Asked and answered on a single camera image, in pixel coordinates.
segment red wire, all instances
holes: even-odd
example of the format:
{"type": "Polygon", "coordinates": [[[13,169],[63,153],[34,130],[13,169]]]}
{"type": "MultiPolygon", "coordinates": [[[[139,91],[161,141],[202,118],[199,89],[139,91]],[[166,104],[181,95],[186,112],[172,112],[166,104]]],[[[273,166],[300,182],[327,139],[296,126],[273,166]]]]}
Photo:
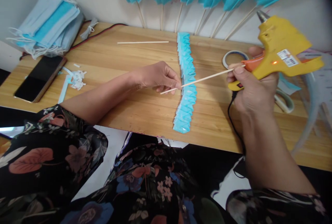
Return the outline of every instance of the red wire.
{"type": "MultiPolygon", "coordinates": [[[[83,43],[87,42],[88,40],[90,40],[90,39],[92,39],[92,38],[94,38],[94,37],[97,37],[98,35],[102,34],[103,32],[105,32],[105,31],[107,31],[107,30],[110,30],[110,29],[112,29],[113,27],[118,26],[118,25],[128,26],[127,24],[123,24],[123,23],[116,23],[116,24],[113,24],[112,26],[110,26],[110,27],[105,28],[104,30],[102,30],[100,33],[95,34],[95,35],[93,35],[93,36],[90,36],[89,38],[85,39],[84,41],[82,41],[82,42],[80,42],[80,43],[78,43],[78,44],[72,46],[72,47],[69,49],[69,51],[70,51],[70,50],[73,50],[73,49],[75,49],[75,48],[77,48],[77,47],[79,47],[79,46],[81,46],[83,43]]],[[[26,52],[22,52],[22,56],[20,57],[20,60],[22,60],[22,58],[23,58],[24,56],[27,56],[27,55],[29,55],[29,54],[26,53],[26,52]]]]}

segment hot glue gun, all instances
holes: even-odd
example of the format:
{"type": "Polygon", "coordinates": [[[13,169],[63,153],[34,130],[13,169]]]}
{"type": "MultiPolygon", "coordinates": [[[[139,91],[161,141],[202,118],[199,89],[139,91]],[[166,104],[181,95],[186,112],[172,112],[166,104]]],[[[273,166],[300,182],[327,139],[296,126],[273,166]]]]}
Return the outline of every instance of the hot glue gun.
{"type": "MultiPolygon", "coordinates": [[[[311,47],[311,43],[288,20],[277,16],[269,17],[259,10],[258,39],[263,43],[265,51],[261,57],[242,61],[245,68],[257,79],[262,79],[273,72],[282,72],[293,77],[319,70],[324,66],[322,57],[299,59],[297,55],[311,47]]],[[[239,81],[229,83],[229,89],[239,91],[243,85],[239,81]]]]}

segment smartphone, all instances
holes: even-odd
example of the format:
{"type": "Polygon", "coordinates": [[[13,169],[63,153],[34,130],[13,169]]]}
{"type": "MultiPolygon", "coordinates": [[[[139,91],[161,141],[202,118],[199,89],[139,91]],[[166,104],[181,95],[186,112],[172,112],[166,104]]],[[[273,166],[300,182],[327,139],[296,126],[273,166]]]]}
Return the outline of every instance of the smartphone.
{"type": "Polygon", "coordinates": [[[67,59],[62,56],[43,56],[14,93],[14,97],[37,103],[66,62],[67,59]]]}

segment glue gun trigger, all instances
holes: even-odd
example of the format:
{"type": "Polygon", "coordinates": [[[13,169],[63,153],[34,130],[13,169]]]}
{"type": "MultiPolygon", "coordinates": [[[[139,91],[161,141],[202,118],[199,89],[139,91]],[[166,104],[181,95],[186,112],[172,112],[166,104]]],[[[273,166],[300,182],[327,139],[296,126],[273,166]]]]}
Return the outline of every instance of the glue gun trigger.
{"type": "Polygon", "coordinates": [[[245,66],[246,70],[249,72],[252,72],[253,70],[255,70],[259,64],[262,62],[263,58],[265,57],[265,51],[263,51],[263,54],[255,59],[251,59],[251,60],[244,60],[241,61],[245,66]]]}

